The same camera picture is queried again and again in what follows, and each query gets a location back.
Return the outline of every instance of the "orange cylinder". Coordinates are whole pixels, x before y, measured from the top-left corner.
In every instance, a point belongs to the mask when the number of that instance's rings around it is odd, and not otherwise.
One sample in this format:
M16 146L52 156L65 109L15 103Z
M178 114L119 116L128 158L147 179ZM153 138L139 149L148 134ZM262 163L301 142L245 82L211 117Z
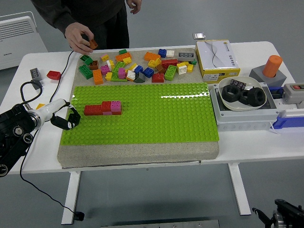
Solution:
M281 66L283 59L280 56L270 56L263 70L263 75L266 77L274 77Z

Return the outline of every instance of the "gray metal base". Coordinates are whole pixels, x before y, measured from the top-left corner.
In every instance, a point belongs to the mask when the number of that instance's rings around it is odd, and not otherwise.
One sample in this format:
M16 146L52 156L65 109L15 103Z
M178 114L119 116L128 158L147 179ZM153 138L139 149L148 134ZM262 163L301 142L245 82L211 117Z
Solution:
M112 226L107 228L219 228L219 221L206 220L191 222L150 223L139 225Z

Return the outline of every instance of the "green lego baseplate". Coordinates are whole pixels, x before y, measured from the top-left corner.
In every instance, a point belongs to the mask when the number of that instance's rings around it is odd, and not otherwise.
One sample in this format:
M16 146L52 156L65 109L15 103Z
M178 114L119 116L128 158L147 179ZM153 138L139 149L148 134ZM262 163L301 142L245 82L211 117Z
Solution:
M121 101L122 115L85 116L85 105ZM77 86L72 104L80 124L61 145L217 142L206 83Z

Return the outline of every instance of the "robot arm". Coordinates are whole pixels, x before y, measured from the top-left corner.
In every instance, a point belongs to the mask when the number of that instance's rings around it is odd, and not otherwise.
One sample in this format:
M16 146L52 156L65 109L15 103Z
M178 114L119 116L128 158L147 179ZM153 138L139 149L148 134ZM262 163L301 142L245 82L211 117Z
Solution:
M55 113L63 107L69 107L73 113L68 120ZM17 104L0 114L0 177L8 174L27 148L33 142L31 132L40 129L46 121L64 130L76 127L80 121L77 110L64 99L58 99L37 110L26 110Z

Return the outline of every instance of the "gray electrical box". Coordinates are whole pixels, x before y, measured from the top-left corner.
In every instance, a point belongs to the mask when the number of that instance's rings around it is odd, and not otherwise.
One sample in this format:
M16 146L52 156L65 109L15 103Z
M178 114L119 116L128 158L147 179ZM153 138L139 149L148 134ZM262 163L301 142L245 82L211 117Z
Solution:
M267 96L267 102L259 109L250 111L231 111L219 96L219 85L210 85L210 97L218 131L268 130L276 121L279 111L273 101L266 83L260 83Z

